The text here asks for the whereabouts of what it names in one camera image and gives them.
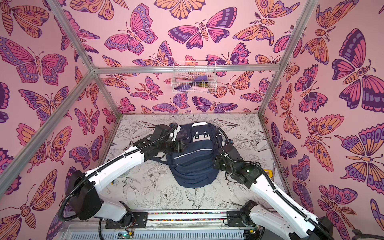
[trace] robotic arm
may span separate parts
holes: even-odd
[[[153,134],[138,140],[113,160],[85,173],[76,171],[70,178],[67,197],[60,206],[59,220],[68,221],[76,217],[86,220],[90,217],[98,217],[116,222],[116,225],[121,227],[131,224],[132,212],[125,203],[103,200],[98,194],[122,173],[155,157],[159,152],[165,154],[183,152],[186,144],[176,140],[179,131],[180,127],[176,123],[172,123],[170,126],[156,125]],[[217,128],[217,142],[221,142],[219,136],[225,137],[225,145],[219,144],[220,154],[214,160],[214,168],[229,173],[238,183],[244,184],[265,199],[282,216],[282,218],[276,216],[261,205],[249,201],[241,209],[243,222],[248,225],[257,224],[266,227],[286,240],[308,237],[313,240],[333,240],[333,225],[326,217],[318,219],[316,215],[296,203],[272,182],[261,166],[244,162],[231,144],[232,141],[224,131]],[[76,215],[63,216],[67,203]]]

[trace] white wire basket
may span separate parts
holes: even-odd
[[[216,93],[216,62],[194,61],[196,65],[185,67],[186,61],[175,61],[171,87],[173,93]]]

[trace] backpack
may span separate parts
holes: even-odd
[[[215,129],[206,122],[180,125],[176,139],[187,144],[185,150],[168,153],[167,162],[158,157],[150,159],[167,164],[180,186],[196,188],[211,184],[219,173],[213,161],[218,154]]]

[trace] white zipper trim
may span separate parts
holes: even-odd
[[[183,156],[186,156],[186,155],[188,155],[188,154],[192,154],[192,153],[195,153],[195,152],[198,152],[198,151],[207,151],[207,150],[211,150],[211,151],[212,151],[212,149],[199,149],[199,150],[196,150],[196,151],[193,151],[193,152],[184,154],[184,155],[180,155],[180,156],[178,156],[178,157],[175,157],[174,159],[178,159],[178,158],[180,158],[180,157],[183,157]]]

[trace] purple object in basket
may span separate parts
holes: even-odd
[[[197,77],[193,80],[194,82],[208,82],[208,78],[206,75]]]

